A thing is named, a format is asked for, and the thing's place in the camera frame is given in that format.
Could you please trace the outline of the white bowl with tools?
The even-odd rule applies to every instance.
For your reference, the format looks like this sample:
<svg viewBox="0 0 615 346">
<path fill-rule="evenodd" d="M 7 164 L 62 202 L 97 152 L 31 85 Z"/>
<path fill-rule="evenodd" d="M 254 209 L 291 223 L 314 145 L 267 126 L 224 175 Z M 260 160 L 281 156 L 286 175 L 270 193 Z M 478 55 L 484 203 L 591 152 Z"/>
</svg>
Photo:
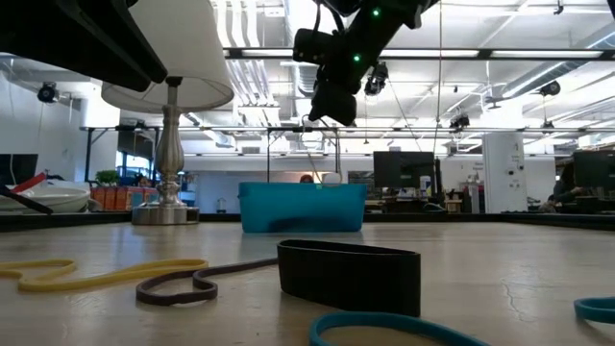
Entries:
<svg viewBox="0 0 615 346">
<path fill-rule="evenodd" d="M 50 208 L 54 213 L 74 213 L 87 207 L 90 192 L 87 189 L 48 185 L 27 189 L 19 195 Z M 0 196 L 0 211 L 36 213 L 5 196 Z"/>
</svg>

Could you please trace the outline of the black aluminium table frame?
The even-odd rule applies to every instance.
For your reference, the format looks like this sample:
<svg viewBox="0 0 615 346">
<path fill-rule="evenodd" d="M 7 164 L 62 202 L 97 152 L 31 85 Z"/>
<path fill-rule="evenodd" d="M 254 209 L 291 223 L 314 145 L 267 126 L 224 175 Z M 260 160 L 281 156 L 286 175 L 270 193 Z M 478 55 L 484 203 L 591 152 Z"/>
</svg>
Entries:
<svg viewBox="0 0 615 346">
<path fill-rule="evenodd" d="M 0 233 L 129 222 L 127 212 L 0 215 Z M 365 214 L 364 223 L 513 223 L 615 232 L 612 214 Z"/>
</svg>

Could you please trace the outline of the black metal stand frame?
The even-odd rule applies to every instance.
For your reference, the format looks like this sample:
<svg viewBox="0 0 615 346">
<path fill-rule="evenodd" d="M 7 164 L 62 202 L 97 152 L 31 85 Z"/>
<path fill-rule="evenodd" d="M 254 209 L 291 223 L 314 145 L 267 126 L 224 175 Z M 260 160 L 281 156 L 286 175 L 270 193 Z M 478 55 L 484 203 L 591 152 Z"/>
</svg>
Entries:
<svg viewBox="0 0 615 346">
<path fill-rule="evenodd" d="M 280 138 L 285 137 L 287 134 L 295 134 L 298 137 L 298 145 L 301 146 L 303 145 L 305 147 L 305 150 L 303 150 L 302 152 L 298 152 L 298 155 L 304 155 L 308 158 L 307 156 L 307 152 L 310 151 L 313 160 L 314 157 L 317 155 L 316 152 L 312 151 L 311 149 L 308 148 L 308 144 L 312 144 L 312 143 L 316 143 L 319 144 L 322 148 L 322 152 L 321 152 L 321 156 L 323 158 L 327 158 L 329 157 L 331 154 L 329 152 L 326 151 L 326 148 L 328 145 L 332 146 L 334 148 L 334 172 L 339 172 L 341 173 L 341 158 L 340 158 L 340 136 L 339 136 L 339 130 L 337 129 L 337 135 L 338 135 L 338 139 L 336 139 L 335 134 L 333 132 L 330 131 L 326 131 L 325 127 L 311 127 L 308 126 L 306 131 L 303 133 L 303 137 L 305 135 L 316 135 L 319 134 L 321 136 L 321 138 L 319 140 L 316 139 L 310 139 L 310 140 L 303 140 L 303 137 L 301 137 L 303 128 L 302 126 L 295 126 L 295 127 L 269 127 L 266 129 L 266 139 L 267 139 L 267 145 L 266 145 L 266 159 L 267 159 L 267 168 L 266 168 L 266 172 L 267 172 L 267 181 L 270 181 L 270 160 L 271 160 L 271 147 L 273 144 L 275 144 Z M 336 164 L 335 163 L 335 144 L 338 144 L 338 157 L 339 157 L 339 163 Z"/>
</svg>

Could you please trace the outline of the red stick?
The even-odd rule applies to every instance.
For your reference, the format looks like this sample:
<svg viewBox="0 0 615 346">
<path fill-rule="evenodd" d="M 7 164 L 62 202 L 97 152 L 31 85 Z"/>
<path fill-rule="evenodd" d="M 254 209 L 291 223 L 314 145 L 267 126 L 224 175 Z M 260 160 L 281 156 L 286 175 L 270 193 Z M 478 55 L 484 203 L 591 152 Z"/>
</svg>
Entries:
<svg viewBox="0 0 615 346">
<path fill-rule="evenodd" d="M 21 183 L 19 185 L 14 186 L 11 189 L 11 192 L 13 192 L 13 193 L 23 192 L 23 191 L 25 191 L 27 189 L 30 189 L 30 188 L 32 188 L 32 187 L 42 183 L 45 180 L 46 180 L 46 174 L 45 173 L 39 173 L 39 174 L 35 175 L 33 178 L 31 178 L 31 179 L 29 179 L 29 180 L 27 180 L 27 181 L 25 181 L 25 182 L 23 182 L 23 183 Z"/>
</svg>

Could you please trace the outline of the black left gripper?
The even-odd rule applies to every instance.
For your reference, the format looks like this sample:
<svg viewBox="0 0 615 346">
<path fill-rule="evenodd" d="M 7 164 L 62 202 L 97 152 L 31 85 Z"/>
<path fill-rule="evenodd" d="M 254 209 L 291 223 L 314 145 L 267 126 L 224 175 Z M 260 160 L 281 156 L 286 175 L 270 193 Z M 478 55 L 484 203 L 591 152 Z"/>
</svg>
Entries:
<svg viewBox="0 0 615 346">
<path fill-rule="evenodd" d="M 130 13 L 137 2 L 0 0 L 0 52 L 143 91 L 168 72 Z"/>
</svg>

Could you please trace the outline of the thin purple rubber band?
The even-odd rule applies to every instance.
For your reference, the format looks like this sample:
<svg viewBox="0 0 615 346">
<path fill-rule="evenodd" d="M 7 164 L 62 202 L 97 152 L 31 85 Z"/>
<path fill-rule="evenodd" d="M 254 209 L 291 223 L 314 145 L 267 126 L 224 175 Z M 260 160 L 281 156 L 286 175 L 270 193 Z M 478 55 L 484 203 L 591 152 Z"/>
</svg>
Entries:
<svg viewBox="0 0 615 346">
<path fill-rule="evenodd" d="M 258 269 L 266 266 L 277 265 L 277 258 L 259 259 L 241 263 L 213 266 L 198 270 L 186 270 L 159 275 L 138 284 L 135 288 L 135 299 L 142 304 L 159 307 L 170 307 L 174 305 L 193 304 L 216 299 L 218 296 L 218 285 L 208 280 L 208 277 L 223 274 L 232 274 L 242 271 Z M 190 278 L 192 286 L 196 291 L 181 292 L 170 295 L 163 295 L 154 292 L 154 289 L 164 283 L 179 279 Z"/>
</svg>

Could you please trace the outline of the black overhead light bar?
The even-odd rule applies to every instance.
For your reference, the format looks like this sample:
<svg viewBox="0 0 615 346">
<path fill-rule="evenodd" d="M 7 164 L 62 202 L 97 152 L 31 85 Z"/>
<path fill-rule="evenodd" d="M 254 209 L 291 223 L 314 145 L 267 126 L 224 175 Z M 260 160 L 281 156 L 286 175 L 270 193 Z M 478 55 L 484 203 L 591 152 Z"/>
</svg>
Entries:
<svg viewBox="0 0 615 346">
<path fill-rule="evenodd" d="M 229 60 L 291 60 L 290 48 L 224 48 Z M 389 61 L 443 60 L 443 61 L 534 61 L 566 62 L 597 61 L 615 62 L 615 49 L 430 49 L 430 48 L 391 48 L 381 52 L 381 59 Z"/>
</svg>

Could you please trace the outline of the teal plastic bin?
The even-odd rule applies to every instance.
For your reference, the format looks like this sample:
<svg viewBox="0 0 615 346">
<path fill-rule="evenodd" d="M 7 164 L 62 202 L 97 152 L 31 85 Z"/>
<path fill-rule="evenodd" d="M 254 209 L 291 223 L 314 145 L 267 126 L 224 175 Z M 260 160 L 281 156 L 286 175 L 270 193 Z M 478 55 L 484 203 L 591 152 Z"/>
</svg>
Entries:
<svg viewBox="0 0 615 346">
<path fill-rule="evenodd" d="M 366 196 L 365 185 L 241 183 L 241 225 L 246 234 L 358 232 Z"/>
</svg>

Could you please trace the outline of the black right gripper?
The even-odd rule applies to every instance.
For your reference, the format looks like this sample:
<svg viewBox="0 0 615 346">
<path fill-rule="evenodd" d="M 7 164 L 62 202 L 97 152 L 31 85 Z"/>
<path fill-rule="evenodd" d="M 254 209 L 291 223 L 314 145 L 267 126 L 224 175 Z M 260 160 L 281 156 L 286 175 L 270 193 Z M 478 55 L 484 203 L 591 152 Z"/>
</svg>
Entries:
<svg viewBox="0 0 615 346">
<path fill-rule="evenodd" d="M 318 79 L 314 83 L 311 98 L 310 121 L 327 116 L 336 122 L 351 126 L 357 117 L 357 100 L 355 95 L 361 87 L 361 81 L 351 81 L 350 86 L 339 86 L 331 81 Z"/>
</svg>

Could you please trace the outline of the black cabinet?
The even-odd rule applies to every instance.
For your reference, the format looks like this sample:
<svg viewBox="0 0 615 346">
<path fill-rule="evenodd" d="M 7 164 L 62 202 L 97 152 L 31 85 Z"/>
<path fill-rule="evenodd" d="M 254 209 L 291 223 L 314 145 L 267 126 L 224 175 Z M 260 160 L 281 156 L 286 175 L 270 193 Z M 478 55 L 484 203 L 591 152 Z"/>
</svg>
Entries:
<svg viewBox="0 0 615 346">
<path fill-rule="evenodd" d="M 584 189 L 576 198 L 581 210 L 615 213 L 615 151 L 578 151 L 573 155 L 575 184 Z"/>
</svg>

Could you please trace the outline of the black computer monitor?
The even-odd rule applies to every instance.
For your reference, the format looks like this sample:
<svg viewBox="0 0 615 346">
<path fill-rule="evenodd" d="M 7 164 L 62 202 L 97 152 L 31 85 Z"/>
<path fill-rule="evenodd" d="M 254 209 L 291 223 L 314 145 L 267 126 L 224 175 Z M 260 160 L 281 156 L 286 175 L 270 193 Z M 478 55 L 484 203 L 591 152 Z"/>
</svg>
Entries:
<svg viewBox="0 0 615 346">
<path fill-rule="evenodd" d="M 418 188 L 423 176 L 435 183 L 433 152 L 374 152 L 373 167 L 376 187 Z"/>
<path fill-rule="evenodd" d="M 19 185 L 33 178 L 38 154 L 0 154 L 0 184 Z"/>
</svg>

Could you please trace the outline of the silver ventilation duct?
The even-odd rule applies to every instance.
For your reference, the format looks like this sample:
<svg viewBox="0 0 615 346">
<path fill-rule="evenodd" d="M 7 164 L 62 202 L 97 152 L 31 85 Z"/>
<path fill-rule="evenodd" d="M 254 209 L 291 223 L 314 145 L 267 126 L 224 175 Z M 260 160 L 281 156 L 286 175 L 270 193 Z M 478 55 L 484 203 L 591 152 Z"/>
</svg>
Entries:
<svg viewBox="0 0 615 346">
<path fill-rule="evenodd" d="M 313 0 L 283 0 L 285 25 L 290 47 L 294 46 L 295 35 L 299 29 L 312 29 L 317 15 Z M 331 34 L 337 29 L 333 14 L 321 7 L 321 21 L 318 30 Z M 294 84 L 300 95 L 311 98 L 316 81 L 317 66 L 305 62 L 292 62 Z"/>
</svg>

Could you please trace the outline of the teal rubber band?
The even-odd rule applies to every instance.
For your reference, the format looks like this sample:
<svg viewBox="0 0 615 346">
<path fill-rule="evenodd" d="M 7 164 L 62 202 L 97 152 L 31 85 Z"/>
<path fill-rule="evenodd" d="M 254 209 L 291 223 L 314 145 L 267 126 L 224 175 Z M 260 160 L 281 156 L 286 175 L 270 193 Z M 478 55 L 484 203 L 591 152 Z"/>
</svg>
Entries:
<svg viewBox="0 0 615 346">
<path fill-rule="evenodd" d="M 316 318 L 308 331 L 309 346 L 332 346 L 321 334 L 342 327 L 379 327 L 408 334 L 419 334 L 446 346 L 490 346 L 489 344 L 456 330 L 430 321 L 388 312 L 340 311 Z"/>
<path fill-rule="evenodd" d="M 574 302 L 576 317 L 605 324 L 615 324 L 615 297 L 581 298 Z"/>
</svg>

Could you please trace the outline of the white shade silver table lamp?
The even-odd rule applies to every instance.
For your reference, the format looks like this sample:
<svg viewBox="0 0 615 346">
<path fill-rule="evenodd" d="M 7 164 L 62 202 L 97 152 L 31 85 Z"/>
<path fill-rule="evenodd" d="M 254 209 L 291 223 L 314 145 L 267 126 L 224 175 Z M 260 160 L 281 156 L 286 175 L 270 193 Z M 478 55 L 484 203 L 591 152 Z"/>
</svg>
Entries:
<svg viewBox="0 0 615 346">
<path fill-rule="evenodd" d="M 129 8 L 136 26 L 167 70 L 143 91 L 103 83 L 101 96 L 123 111 L 161 113 L 155 155 L 159 199 L 133 209 L 135 225 L 184 225 L 199 221 L 199 210 L 179 198 L 178 173 L 185 157 L 180 116 L 208 111 L 234 99 L 210 0 L 138 0 Z"/>
</svg>

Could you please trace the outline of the large wide black rubber band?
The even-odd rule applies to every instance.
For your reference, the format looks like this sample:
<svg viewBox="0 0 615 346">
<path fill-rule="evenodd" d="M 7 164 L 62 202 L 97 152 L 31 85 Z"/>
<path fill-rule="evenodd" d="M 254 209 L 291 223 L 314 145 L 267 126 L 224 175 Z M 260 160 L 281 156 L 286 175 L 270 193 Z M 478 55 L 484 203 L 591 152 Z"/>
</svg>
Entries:
<svg viewBox="0 0 615 346">
<path fill-rule="evenodd" d="M 284 293 L 337 309 L 421 315 L 421 255 L 407 250 L 288 239 L 277 245 Z"/>
</svg>

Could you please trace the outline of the white pillar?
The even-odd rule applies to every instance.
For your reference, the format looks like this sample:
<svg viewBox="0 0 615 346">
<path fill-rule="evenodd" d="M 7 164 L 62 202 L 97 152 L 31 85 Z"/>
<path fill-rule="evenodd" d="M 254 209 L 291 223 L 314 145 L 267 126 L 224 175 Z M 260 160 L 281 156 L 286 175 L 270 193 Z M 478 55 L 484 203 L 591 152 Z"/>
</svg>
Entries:
<svg viewBox="0 0 615 346">
<path fill-rule="evenodd" d="M 520 133 L 489 133 L 482 139 L 487 213 L 528 210 L 526 165 Z"/>
</svg>

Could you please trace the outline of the orange boxes row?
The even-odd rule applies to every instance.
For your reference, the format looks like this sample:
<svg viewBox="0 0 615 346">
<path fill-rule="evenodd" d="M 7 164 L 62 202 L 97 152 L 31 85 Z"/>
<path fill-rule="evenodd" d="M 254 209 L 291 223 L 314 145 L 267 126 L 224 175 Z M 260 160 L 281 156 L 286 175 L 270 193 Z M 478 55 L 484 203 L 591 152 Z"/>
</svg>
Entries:
<svg viewBox="0 0 615 346">
<path fill-rule="evenodd" d="M 103 211 L 131 211 L 156 202 L 159 193 L 152 187 L 100 186 L 90 191 L 90 197 L 102 205 Z"/>
</svg>

